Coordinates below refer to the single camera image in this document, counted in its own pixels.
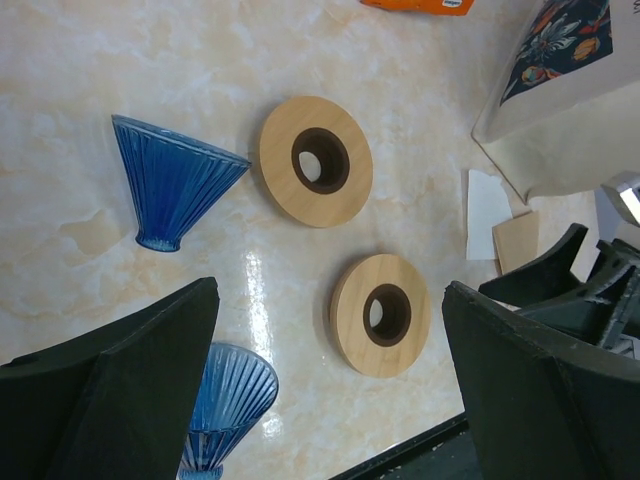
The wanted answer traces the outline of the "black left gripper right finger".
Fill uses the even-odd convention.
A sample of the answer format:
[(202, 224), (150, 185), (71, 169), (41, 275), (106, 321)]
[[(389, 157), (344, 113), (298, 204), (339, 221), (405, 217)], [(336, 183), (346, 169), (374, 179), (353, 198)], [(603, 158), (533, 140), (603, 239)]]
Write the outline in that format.
[(638, 361), (457, 281), (442, 315), (484, 478), (638, 478)]

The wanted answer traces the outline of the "blue glass dripper cone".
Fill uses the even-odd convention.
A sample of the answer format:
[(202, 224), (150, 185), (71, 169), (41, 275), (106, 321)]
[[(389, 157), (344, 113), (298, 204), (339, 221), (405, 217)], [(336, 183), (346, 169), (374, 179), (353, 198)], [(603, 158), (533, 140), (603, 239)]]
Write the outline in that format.
[(249, 170), (220, 147), (123, 115), (111, 116), (138, 222), (136, 242), (172, 253)]
[(211, 344), (180, 461), (179, 479), (219, 479), (223, 463), (275, 403), (279, 380), (257, 353)]

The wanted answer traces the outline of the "orange snack bag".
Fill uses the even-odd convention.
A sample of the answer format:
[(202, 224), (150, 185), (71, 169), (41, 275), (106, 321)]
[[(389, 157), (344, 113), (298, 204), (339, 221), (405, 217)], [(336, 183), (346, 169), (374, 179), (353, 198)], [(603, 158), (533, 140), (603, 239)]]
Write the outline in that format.
[(465, 16), (474, 0), (360, 0), (360, 3), (388, 11)]

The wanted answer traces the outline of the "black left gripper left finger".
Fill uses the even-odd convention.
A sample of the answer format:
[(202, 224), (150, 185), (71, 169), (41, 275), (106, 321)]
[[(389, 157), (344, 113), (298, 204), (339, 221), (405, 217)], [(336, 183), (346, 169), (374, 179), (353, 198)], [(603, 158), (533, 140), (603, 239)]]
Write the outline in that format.
[(214, 278), (1, 368), (5, 479), (172, 479), (219, 310)]

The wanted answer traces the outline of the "brown paper coffee filter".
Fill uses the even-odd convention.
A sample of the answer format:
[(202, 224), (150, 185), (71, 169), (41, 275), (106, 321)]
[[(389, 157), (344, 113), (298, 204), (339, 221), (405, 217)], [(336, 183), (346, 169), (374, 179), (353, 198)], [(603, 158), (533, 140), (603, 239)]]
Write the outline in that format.
[(492, 229), (502, 274), (533, 261), (538, 255), (540, 216), (532, 211), (505, 221)]

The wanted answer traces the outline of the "white paper coffee filter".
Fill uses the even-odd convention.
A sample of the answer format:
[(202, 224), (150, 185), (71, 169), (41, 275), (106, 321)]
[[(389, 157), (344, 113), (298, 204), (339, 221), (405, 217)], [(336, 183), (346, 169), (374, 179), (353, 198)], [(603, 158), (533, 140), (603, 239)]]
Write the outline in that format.
[(501, 179), (479, 170), (468, 172), (466, 258), (495, 260), (493, 228), (512, 219)]

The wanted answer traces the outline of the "cream canvas tote bag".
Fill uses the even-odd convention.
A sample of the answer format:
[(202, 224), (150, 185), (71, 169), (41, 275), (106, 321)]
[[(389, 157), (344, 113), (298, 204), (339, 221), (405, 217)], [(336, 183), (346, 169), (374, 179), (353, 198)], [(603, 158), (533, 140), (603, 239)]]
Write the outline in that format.
[(638, 2), (533, 2), (472, 136), (523, 201), (638, 171)]

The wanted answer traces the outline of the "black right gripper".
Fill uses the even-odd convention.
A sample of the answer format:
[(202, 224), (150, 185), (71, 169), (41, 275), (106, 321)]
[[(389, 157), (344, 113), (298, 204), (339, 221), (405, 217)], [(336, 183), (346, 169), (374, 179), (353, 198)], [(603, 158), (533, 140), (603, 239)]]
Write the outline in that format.
[[(639, 174), (622, 172), (602, 185), (621, 219), (639, 226)], [(639, 250), (599, 241), (586, 282), (571, 271), (588, 228), (572, 223), (544, 254), (480, 285), (479, 292), (525, 318), (627, 358), (639, 357)]]

